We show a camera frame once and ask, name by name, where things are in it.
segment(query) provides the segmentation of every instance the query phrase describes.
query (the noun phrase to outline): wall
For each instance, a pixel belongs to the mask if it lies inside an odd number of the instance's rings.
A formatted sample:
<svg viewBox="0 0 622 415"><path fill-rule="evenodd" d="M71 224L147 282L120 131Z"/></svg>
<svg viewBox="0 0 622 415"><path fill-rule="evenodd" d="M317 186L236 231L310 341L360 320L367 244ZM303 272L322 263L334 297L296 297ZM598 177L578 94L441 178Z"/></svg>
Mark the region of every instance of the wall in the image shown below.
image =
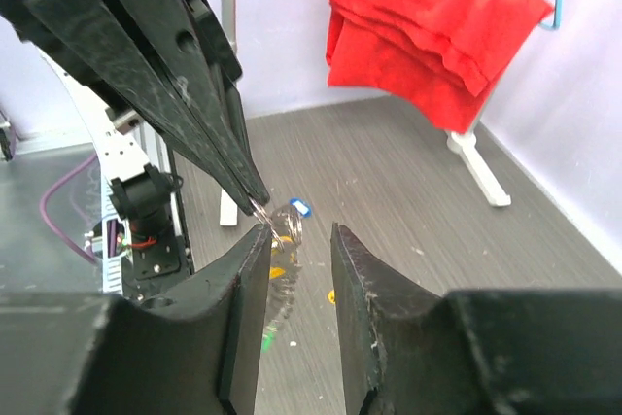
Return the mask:
<svg viewBox="0 0 622 415"><path fill-rule="evenodd" d="M210 2L219 9L219 0ZM326 87L326 0L238 0L238 12L240 87L249 117L372 94ZM615 104L622 42L615 25L621 15L615 0L566 0L562 31L533 34L484 116L620 269L622 107ZM0 57L0 105L22 134L80 127L55 76L2 21Z"/></svg>

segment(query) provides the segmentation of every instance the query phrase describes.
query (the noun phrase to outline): gray floor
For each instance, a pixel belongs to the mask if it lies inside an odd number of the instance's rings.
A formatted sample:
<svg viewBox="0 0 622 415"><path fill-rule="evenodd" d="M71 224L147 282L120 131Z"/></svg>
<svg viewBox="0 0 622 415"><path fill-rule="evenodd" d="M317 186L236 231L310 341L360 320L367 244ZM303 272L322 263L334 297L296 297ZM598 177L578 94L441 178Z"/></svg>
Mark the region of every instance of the gray floor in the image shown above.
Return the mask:
<svg viewBox="0 0 622 415"><path fill-rule="evenodd" d="M86 146L0 162L0 292L100 290L101 271L58 240L38 207L43 193L92 151ZM99 193L99 166L93 164L60 189L48 205L52 220L79 245L101 217Z"/></svg>
<svg viewBox="0 0 622 415"><path fill-rule="evenodd" d="M328 242L332 222L431 291L478 287L620 287L622 278L485 134L479 149L513 196L489 207L467 170L408 104L379 99L249 122L255 161L275 203L309 202L296 305L264 354L259 415L342 415ZM218 227L220 190L178 161L199 266L253 223Z"/></svg>

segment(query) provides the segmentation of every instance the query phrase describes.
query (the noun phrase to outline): drying rack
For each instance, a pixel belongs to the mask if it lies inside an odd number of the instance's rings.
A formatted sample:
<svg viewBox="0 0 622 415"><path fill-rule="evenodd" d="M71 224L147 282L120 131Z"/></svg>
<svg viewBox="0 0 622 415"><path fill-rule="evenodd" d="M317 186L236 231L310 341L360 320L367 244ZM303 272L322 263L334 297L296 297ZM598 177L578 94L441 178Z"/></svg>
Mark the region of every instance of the drying rack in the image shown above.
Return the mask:
<svg viewBox="0 0 622 415"><path fill-rule="evenodd" d="M221 0L221 22L223 30L231 43L233 51L237 53L236 33L236 0ZM469 130L465 133L448 132L447 147L456 155L460 156L469 173L480 187L491 206L504 207L511 204L511 197L505 192L493 171L477 151L477 138L474 130L479 124L482 114L488 103L482 107L479 114L473 120ZM238 209L226 191L221 191L221 225L233 226L238 222Z"/></svg>
<svg viewBox="0 0 622 415"><path fill-rule="evenodd" d="M488 103L482 107L467 132L463 134L448 132L447 147L453 153L460 156L468 169L468 172L470 172L471 176L477 183L477 186L482 190L490 205L495 207L504 207L511 204L511 197L505 192L497 180L497 177L495 177L495 174L490 167L488 167L488 164L477 151L475 146L477 144L477 138L475 137L474 130L479 124L482 114L486 110L487 106Z"/></svg>

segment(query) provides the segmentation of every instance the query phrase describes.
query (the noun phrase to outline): white plastic foot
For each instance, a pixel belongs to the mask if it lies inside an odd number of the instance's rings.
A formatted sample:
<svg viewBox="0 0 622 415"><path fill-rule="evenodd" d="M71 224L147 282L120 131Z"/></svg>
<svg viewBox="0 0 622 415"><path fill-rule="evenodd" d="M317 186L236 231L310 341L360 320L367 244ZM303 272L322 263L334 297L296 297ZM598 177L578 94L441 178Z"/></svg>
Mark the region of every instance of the white plastic foot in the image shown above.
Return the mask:
<svg viewBox="0 0 622 415"><path fill-rule="evenodd" d="M237 225L237 204L226 191L221 191L221 226L235 227Z"/></svg>
<svg viewBox="0 0 622 415"><path fill-rule="evenodd" d="M448 133L447 147L463 160L470 175L473 176L490 205L495 207L509 206L512 203L512 198L505 192L495 174L475 148L476 143L477 138L472 133L464 135L454 132Z"/></svg>

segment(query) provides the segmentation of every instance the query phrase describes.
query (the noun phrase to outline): red towel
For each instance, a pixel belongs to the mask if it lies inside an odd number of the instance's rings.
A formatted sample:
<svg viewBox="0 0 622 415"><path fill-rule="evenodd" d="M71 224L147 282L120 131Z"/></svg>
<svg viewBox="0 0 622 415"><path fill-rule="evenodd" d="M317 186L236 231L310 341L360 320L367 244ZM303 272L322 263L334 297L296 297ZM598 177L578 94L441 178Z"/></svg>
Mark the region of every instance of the red towel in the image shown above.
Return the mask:
<svg viewBox="0 0 622 415"><path fill-rule="evenodd" d="M464 133L546 0L329 0L329 86L386 90Z"/></svg>

